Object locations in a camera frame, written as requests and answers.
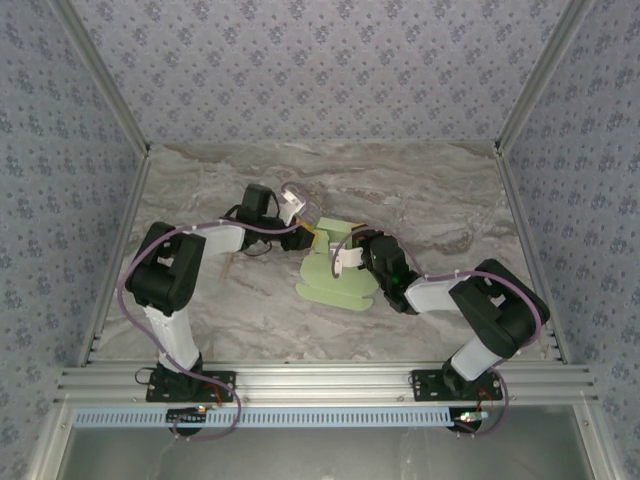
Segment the light green paper box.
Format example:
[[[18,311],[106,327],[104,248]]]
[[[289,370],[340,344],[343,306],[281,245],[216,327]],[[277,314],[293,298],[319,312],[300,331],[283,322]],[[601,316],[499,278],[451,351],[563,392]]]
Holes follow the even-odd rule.
[[[321,217],[315,226],[315,233],[321,237],[318,252],[310,251],[302,260],[301,281],[296,284],[297,294],[311,302],[363,312],[373,303],[373,294],[379,286],[363,265],[359,268],[344,268],[339,278],[331,275],[329,244],[338,243],[359,225],[342,220]],[[356,248],[349,239],[345,249]]]

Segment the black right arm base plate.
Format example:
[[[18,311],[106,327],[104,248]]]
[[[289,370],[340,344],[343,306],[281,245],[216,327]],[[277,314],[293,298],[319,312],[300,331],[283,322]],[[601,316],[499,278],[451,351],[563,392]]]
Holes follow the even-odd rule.
[[[482,393],[488,399],[502,400],[503,388],[498,375],[485,372],[475,380],[465,380],[453,370],[413,370],[409,375],[414,400],[427,401],[477,401]]]

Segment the aluminium side rail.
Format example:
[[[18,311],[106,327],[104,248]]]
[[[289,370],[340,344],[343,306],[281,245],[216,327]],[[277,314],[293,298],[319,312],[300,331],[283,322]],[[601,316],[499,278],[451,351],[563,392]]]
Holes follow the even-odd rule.
[[[571,353],[562,329],[562,322],[558,314],[548,281],[545,278],[543,265],[538,255],[534,237],[530,229],[528,218],[519,196],[515,178],[511,171],[509,162],[504,158],[498,148],[495,148],[495,156],[498,170],[504,185],[505,193],[514,218],[516,229],[520,238],[521,247],[526,261],[527,269],[533,284],[533,289],[537,295],[547,304],[550,309],[550,320],[547,322],[545,334],[548,340],[555,339],[555,350],[557,359],[564,364],[571,364]]]
[[[124,213],[107,263],[106,272],[103,276],[103,280],[96,297],[96,303],[83,338],[83,343],[77,360],[78,367],[87,366],[91,356],[94,340],[102,332],[103,324],[107,318],[111,301],[116,290],[116,283],[119,278],[122,261],[125,256],[126,245],[142,198],[148,171],[149,151],[146,150],[143,152],[140,164],[136,170],[134,182],[125,204]]]

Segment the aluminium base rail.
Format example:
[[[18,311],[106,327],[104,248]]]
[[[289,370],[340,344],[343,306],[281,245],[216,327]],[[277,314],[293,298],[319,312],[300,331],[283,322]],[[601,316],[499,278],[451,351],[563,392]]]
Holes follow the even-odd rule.
[[[134,374],[143,365],[97,361],[65,369],[54,401],[75,406],[140,406],[146,389]],[[439,369],[433,362],[211,362],[207,370],[237,373],[236,391],[249,407],[394,406],[413,401],[409,375]],[[599,400],[586,366],[515,361],[499,367],[513,406],[573,405]]]

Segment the aluminium corner post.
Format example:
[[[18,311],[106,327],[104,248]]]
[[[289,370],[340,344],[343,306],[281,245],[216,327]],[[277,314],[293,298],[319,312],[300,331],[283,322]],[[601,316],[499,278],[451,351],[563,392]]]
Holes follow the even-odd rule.
[[[148,153],[148,142],[71,0],[47,1],[124,135],[133,148],[145,157]]]
[[[495,140],[498,156],[505,157],[514,145],[594,3],[595,0],[567,0]]]

